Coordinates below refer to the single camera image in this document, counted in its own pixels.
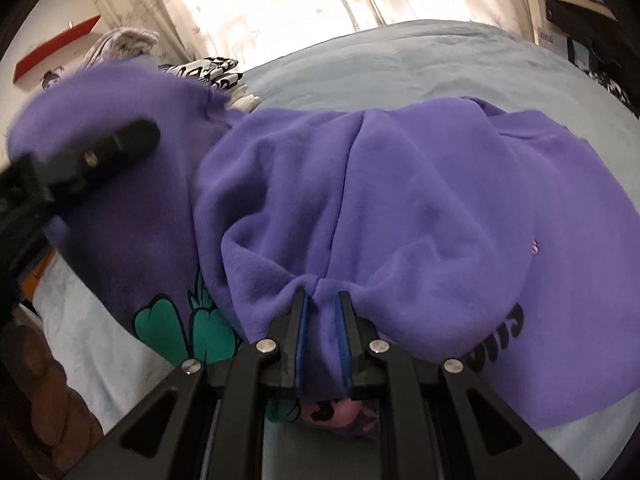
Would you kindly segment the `purple zip hoodie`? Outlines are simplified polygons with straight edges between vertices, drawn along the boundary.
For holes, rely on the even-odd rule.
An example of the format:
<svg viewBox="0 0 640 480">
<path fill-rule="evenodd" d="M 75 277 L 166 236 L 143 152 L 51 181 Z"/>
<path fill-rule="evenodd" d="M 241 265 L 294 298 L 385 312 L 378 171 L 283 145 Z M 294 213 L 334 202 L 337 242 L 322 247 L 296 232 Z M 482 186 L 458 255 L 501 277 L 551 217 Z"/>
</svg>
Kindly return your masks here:
<svg viewBox="0 0 640 480">
<path fill-rule="evenodd" d="M 471 98 L 243 114 L 205 84 L 105 64 L 40 94 L 12 159 L 147 119 L 141 164 L 46 229 L 107 311 L 172 364 L 216 362 L 308 297 L 308 420 L 348 424 L 337 297 L 419 359 L 455 356 L 535 429 L 639 389 L 639 216 L 587 141 Z"/>
</svg>

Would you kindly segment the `black patterned hanging clothes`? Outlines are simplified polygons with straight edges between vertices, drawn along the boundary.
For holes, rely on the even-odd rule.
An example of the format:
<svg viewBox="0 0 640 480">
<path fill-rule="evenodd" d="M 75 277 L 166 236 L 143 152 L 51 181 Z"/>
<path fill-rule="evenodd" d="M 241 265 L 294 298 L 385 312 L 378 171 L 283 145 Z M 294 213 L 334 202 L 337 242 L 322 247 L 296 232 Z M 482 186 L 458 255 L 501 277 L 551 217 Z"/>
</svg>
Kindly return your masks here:
<svg viewBox="0 0 640 480">
<path fill-rule="evenodd" d="M 560 0 L 544 0 L 546 18 L 570 40 L 570 62 L 639 117 L 639 51 L 612 18 Z"/>
</svg>

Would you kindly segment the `orange wooden headboard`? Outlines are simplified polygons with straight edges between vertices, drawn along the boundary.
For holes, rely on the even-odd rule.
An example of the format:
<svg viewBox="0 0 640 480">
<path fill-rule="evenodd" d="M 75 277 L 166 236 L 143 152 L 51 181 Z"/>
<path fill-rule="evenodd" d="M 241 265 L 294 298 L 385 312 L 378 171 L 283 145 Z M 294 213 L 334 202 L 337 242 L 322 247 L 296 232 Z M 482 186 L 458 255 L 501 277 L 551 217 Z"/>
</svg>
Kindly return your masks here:
<svg viewBox="0 0 640 480">
<path fill-rule="evenodd" d="M 35 296 L 35 291 L 40 280 L 43 277 L 43 274 L 46 273 L 48 266 L 54 256 L 56 255 L 56 251 L 54 249 L 49 249 L 46 254 L 35 264 L 32 270 L 28 271 L 26 276 L 21 281 L 21 291 L 24 297 L 28 301 L 32 301 Z"/>
</svg>

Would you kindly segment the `blue-grey bed blanket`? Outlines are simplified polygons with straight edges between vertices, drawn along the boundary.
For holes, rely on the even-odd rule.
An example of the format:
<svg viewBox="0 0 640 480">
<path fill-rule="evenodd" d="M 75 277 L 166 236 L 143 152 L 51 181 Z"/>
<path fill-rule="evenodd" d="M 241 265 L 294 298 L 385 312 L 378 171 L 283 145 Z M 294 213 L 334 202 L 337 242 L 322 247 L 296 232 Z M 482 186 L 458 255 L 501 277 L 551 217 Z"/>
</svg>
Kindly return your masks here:
<svg viewBox="0 0 640 480">
<path fill-rule="evenodd" d="M 534 110 L 594 149 L 639 215 L 639 123 L 569 62 L 485 25 L 411 22 L 318 44 L 254 68 L 257 110 L 399 110 L 436 99 L 477 99 L 507 113 Z M 55 356 L 105 429 L 176 364 L 107 311 L 58 251 L 36 295 Z M 612 469 L 639 421 L 639 389 L 574 422 L 538 430 L 583 479 Z M 357 405 L 341 428 L 371 428 Z"/>
</svg>

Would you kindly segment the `grey patterned folded blanket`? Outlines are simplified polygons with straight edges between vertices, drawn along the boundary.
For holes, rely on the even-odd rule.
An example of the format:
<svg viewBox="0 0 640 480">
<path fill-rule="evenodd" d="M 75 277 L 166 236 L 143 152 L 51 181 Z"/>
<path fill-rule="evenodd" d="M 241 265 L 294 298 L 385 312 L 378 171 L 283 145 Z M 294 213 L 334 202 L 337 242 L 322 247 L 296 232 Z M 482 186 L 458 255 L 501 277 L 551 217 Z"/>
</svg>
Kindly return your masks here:
<svg viewBox="0 0 640 480">
<path fill-rule="evenodd" d="M 117 27 L 102 35 L 85 54 L 79 69 L 114 61 L 130 60 L 150 54 L 158 44 L 160 34 L 142 27 Z"/>
</svg>

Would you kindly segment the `black white patterned garment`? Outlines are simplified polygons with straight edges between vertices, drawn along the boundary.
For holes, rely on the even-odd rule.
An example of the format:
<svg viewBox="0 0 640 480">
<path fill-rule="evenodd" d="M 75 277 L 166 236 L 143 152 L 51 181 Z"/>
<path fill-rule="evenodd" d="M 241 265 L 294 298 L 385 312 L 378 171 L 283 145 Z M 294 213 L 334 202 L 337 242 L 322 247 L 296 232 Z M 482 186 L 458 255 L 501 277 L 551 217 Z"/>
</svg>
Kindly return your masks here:
<svg viewBox="0 0 640 480">
<path fill-rule="evenodd" d="M 180 65 L 160 64 L 157 69 L 166 74 L 195 79 L 209 87 L 232 92 L 242 86 L 243 74 L 236 70 L 238 65 L 239 61 L 234 58 L 216 56 L 216 58 L 199 58 Z"/>
</svg>

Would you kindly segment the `white puffer jacket folded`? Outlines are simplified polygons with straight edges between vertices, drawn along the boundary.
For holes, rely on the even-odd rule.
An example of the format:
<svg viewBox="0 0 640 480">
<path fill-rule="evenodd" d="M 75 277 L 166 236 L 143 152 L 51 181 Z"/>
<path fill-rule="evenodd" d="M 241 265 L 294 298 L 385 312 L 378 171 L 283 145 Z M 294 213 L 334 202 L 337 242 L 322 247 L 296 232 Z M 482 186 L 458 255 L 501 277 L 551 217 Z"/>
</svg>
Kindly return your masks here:
<svg viewBox="0 0 640 480">
<path fill-rule="evenodd" d="M 262 104 L 262 99 L 247 90 L 246 84 L 233 87 L 229 92 L 229 106 L 243 113 L 250 113 Z"/>
</svg>

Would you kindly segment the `cartoon face wall sticker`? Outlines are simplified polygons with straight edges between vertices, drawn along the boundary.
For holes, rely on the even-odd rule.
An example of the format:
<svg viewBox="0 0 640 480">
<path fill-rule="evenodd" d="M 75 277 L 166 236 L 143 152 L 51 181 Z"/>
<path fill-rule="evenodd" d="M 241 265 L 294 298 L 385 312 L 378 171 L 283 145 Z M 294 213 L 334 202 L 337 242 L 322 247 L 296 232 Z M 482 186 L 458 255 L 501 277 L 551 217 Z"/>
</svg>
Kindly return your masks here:
<svg viewBox="0 0 640 480">
<path fill-rule="evenodd" d="M 61 81 L 64 72 L 65 68 L 63 66 L 55 67 L 53 70 L 47 70 L 40 79 L 42 90 L 48 91 L 58 84 Z"/>
</svg>

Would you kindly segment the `red wall shelf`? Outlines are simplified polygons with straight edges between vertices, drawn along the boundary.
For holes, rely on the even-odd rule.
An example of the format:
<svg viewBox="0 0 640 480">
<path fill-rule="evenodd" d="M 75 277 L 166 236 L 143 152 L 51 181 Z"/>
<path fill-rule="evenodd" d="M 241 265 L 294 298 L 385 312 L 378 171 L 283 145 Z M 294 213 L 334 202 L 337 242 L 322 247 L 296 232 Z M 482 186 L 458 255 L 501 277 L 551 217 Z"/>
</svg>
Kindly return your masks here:
<svg viewBox="0 0 640 480">
<path fill-rule="evenodd" d="M 92 32 L 94 26 L 98 24 L 100 19 L 101 15 L 98 14 L 77 25 L 68 26 L 56 36 L 45 41 L 43 44 L 40 44 L 40 46 L 36 47 L 34 50 L 31 50 L 29 54 L 23 56 L 15 64 L 12 82 L 16 84 L 17 81 L 46 58 L 55 54 L 55 52 L 58 52 L 58 50 L 63 49 L 72 42 L 87 36 L 89 32 Z"/>
</svg>

